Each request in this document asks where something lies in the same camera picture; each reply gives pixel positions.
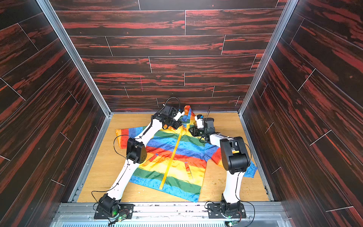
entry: green stripe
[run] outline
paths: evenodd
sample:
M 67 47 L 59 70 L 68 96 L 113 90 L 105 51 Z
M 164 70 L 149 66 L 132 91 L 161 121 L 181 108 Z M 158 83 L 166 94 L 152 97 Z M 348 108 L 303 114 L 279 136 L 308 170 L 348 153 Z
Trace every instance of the green stripe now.
M 199 142 L 199 137 L 191 137 L 191 136 L 187 136 L 184 135 L 181 137 L 180 141 L 184 141 L 184 142 L 190 142 L 194 145 L 200 146 L 200 147 L 205 147 L 205 143 L 201 143 Z
M 140 178 L 157 179 L 159 181 L 162 181 L 164 177 L 164 174 L 162 173 L 156 171 L 147 171 L 141 168 L 137 168 L 133 175 Z M 166 177 L 165 184 L 178 187 L 185 192 L 193 194 L 200 194 L 201 190 L 201 187 L 199 185 L 194 185 L 189 182 L 181 181 L 179 179 L 176 179 L 175 177 Z
M 163 132 L 161 130 L 158 131 L 157 133 L 155 133 L 155 136 L 162 137 L 162 138 L 173 138 L 173 139 L 176 139 L 176 140 L 179 138 L 179 134 L 166 133 L 166 132 Z M 199 142 L 199 137 L 191 137 L 191 136 L 183 135 L 180 138 L 180 141 L 190 142 L 190 143 L 192 143 L 194 145 L 197 145 L 197 146 L 200 146 L 200 147 L 205 147 L 205 143 Z
M 163 132 L 161 130 L 157 131 L 155 133 L 155 136 L 162 137 L 162 138 L 173 138 L 173 139 L 178 139 L 179 138 L 179 134 L 176 134 L 176 133 L 166 133 L 166 132 Z

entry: aluminum frame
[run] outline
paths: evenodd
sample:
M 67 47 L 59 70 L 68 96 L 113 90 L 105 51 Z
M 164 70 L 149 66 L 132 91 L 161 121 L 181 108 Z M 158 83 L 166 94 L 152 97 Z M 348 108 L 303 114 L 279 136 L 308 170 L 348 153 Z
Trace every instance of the aluminum frame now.
M 49 0 L 36 0 L 38 5 L 40 6 L 41 10 L 43 11 L 45 17 L 48 19 L 50 25 L 56 32 L 59 40 L 63 44 L 64 48 L 70 55 L 72 61 L 76 65 L 78 71 L 82 75 L 83 79 L 85 80 L 87 86 L 91 90 L 92 94 L 96 98 L 98 104 L 100 105 L 103 113 L 106 117 L 108 117 L 111 113 L 110 108 L 108 107 L 106 101 L 101 95 L 98 87 L 96 86 L 95 82 L 93 81 L 91 74 L 87 70 L 84 62 L 82 61 L 80 55 L 78 54 L 76 48 L 74 47 L 69 35 L 67 34 L 66 30 L 64 29 L 61 21 L 59 20 L 56 12 L 54 11 L 52 5 L 50 4 Z
M 293 14 L 293 11 L 295 9 L 295 6 L 299 0 L 288 0 L 287 4 L 285 5 L 282 14 L 280 16 L 280 19 L 277 22 L 277 25 L 275 27 L 275 30 L 271 36 L 270 42 L 268 43 L 265 53 L 261 59 L 260 64 L 257 67 L 256 73 L 253 76 L 252 82 L 250 87 L 248 88 L 248 91 L 246 93 L 245 99 L 242 102 L 242 105 L 240 109 L 238 110 L 238 113 L 240 116 L 242 116 L 243 112 L 245 111 L 248 102 L 250 101 L 252 94 L 254 90 L 256 90 L 257 84 L 260 81 L 263 72 L 265 71 L 265 68 L 267 66 L 267 63 L 269 62 L 272 53 L 274 52 L 276 45 L 278 41 L 281 38 L 281 35 L 283 31 L 285 30 L 286 24 L 289 21 L 291 15 Z
M 155 112 L 111 112 L 112 114 L 154 114 Z M 195 111 L 195 113 L 208 113 L 208 111 Z M 231 111 L 209 111 L 209 113 L 237 113 L 236 110 Z
M 256 210 L 254 220 L 276 220 L 285 221 L 288 217 L 281 205 L 281 202 L 251 202 Z M 94 220 L 95 203 L 61 203 L 54 221 L 57 222 L 104 222 L 105 220 Z M 122 222 L 190 222 L 190 221 L 226 221 L 231 219 L 209 219 L 208 211 L 204 208 L 206 202 L 154 202 L 154 203 L 132 203 L 135 205 L 132 211 L 132 219 Z M 253 207 L 243 203 L 247 218 L 253 219 Z
M 264 170 L 262 168 L 262 165 L 260 163 L 260 159 L 258 158 L 258 155 L 256 153 L 256 149 L 254 148 L 254 145 L 252 143 L 251 136 L 248 133 L 247 126 L 246 126 L 246 123 L 245 123 L 245 121 L 243 119 L 243 116 L 240 116 L 240 120 L 241 120 L 241 124 L 242 124 L 243 130 L 245 131 L 246 138 L 247 138 L 247 142 L 249 144 L 250 151 L 252 153 L 252 156 L 253 156 L 255 165 L 258 168 L 258 172 L 260 173 L 262 183 L 265 186 L 265 190 L 266 190 L 267 196 L 268 196 L 268 198 L 269 198 L 270 201 L 275 201 L 275 199 L 273 198 L 272 192 L 271 192 L 270 185 L 269 185 L 269 183 L 268 183 L 268 181 L 266 179 L 265 172 L 264 172 Z
M 72 190 L 72 193 L 71 193 L 70 197 L 68 198 L 69 203 L 75 203 L 78 200 L 79 194 L 81 193 L 82 187 L 83 187 L 84 183 L 86 182 L 87 176 L 88 176 L 88 174 L 91 170 L 92 164 L 96 158 L 99 147 L 101 146 L 102 140 L 105 137 L 105 134 L 106 134 L 106 131 L 111 122 L 112 116 L 113 116 L 113 114 L 110 114 L 110 116 L 106 117 L 103 121 L 103 124 L 102 124 L 101 129 L 98 133 L 98 136 L 93 144 L 91 152 L 88 155 L 85 165 L 83 166 L 83 169 Z

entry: wooden floor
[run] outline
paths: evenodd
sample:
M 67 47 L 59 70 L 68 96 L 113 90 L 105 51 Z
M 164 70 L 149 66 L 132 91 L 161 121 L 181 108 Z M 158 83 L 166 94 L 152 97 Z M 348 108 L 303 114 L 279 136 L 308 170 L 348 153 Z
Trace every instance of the wooden floor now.
M 113 141 L 116 137 L 115 130 L 146 126 L 150 123 L 150 116 L 151 114 L 113 115 L 78 202 L 96 202 L 91 195 L 91 191 L 110 189 L 120 173 L 125 159 L 116 154 L 113 149 Z M 214 118 L 216 131 L 231 137 L 241 136 L 244 142 L 247 142 L 237 113 L 211 113 L 209 117 Z M 121 150 L 117 141 L 115 147 L 120 154 L 126 155 L 126 150 Z M 212 160 L 209 160 L 199 201 L 220 201 L 225 188 L 225 181 L 226 171 L 218 167 Z M 98 200 L 104 192 L 94 192 L 93 194 Z M 258 170 L 254 178 L 243 178 L 240 196 L 241 200 L 244 201 L 268 201 Z M 186 200 L 129 182 L 123 193 L 122 202 L 186 202 Z

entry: red stripe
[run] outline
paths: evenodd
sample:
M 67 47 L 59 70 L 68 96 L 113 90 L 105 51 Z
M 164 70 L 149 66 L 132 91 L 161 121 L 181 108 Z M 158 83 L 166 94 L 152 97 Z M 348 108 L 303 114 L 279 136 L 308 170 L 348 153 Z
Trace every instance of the red stripe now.
M 220 148 L 218 148 L 218 150 L 212 155 L 211 159 L 218 165 L 219 161 L 221 161 L 222 159 L 222 153 Z
M 164 150 L 162 148 L 146 147 L 146 151 L 148 153 L 158 154 L 159 156 L 162 156 L 164 158 L 171 158 L 171 155 L 172 155 L 171 151 Z M 198 168 L 205 169 L 207 167 L 207 162 L 205 160 L 202 160 L 199 158 L 194 158 L 194 157 L 188 157 L 188 156 L 181 155 L 181 154 L 175 154 L 174 160 L 178 160 L 181 162 L 188 162 L 189 165 L 195 166 Z
M 127 136 L 129 134 L 129 129 L 121 129 L 121 144 L 120 144 L 120 148 L 121 149 L 126 149 L 127 148 L 127 140 L 129 139 L 129 136 Z
M 185 106 L 184 107 L 184 115 L 188 116 L 189 110 L 190 110 L 190 106 Z
M 189 168 L 189 165 L 188 165 L 188 162 L 185 162 L 185 169 L 187 170 L 187 172 L 190 172 L 190 168 Z

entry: yellow zipper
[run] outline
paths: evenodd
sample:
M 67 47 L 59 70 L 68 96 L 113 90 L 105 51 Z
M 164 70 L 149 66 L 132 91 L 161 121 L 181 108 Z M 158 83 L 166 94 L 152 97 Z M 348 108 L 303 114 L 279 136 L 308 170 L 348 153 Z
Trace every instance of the yellow zipper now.
M 180 134 L 179 134 L 179 137 L 178 137 L 178 141 L 176 142 L 176 145 L 175 145 L 175 148 L 174 148 L 173 154 L 171 155 L 171 158 L 170 158 L 170 161 L 169 161 L 169 163 L 168 163 L 168 166 L 166 167 L 166 171 L 165 171 L 165 174 L 164 174 L 163 180 L 161 181 L 161 184 L 160 184 L 160 187 L 159 187 L 159 189 L 160 189 L 160 190 L 161 190 L 161 189 L 163 189 L 163 187 L 164 187 L 164 183 L 165 183 L 166 177 L 168 176 L 168 172 L 169 172 L 169 169 L 170 169 L 170 167 L 171 167 L 171 163 L 173 162 L 173 159 L 174 159 L 174 156 L 175 156 L 176 150 L 177 150 L 177 148 L 178 148 L 178 146 L 179 146 L 179 142 L 180 142 L 180 139 L 181 139 L 182 134 L 183 134 L 183 128 L 184 128 L 184 127 L 182 127 L 182 128 L 181 128 L 181 131 L 180 131 Z

